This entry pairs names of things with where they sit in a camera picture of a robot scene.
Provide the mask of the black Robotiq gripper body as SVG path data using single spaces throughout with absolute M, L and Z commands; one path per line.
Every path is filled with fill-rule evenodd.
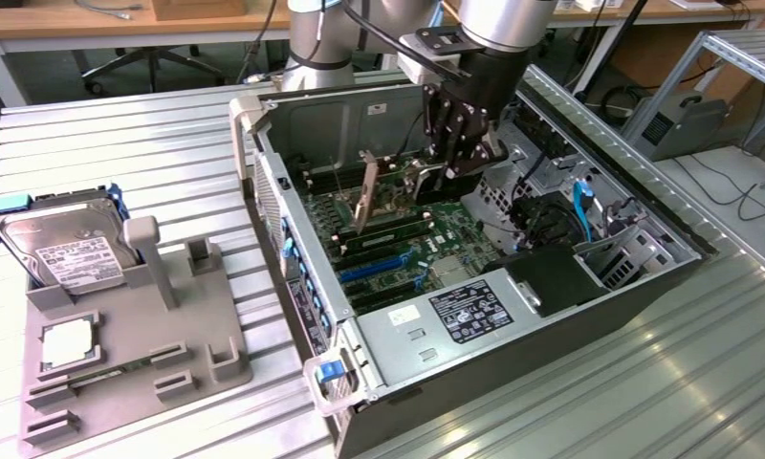
M 528 50 L 506 53 L 484 48 L 460 57 L 458 69 L 468 77 L 462 81 L 444 81 L 441 86 L 462 102 L 484 108 L 489 120 L 497 120 L 528 64 Z

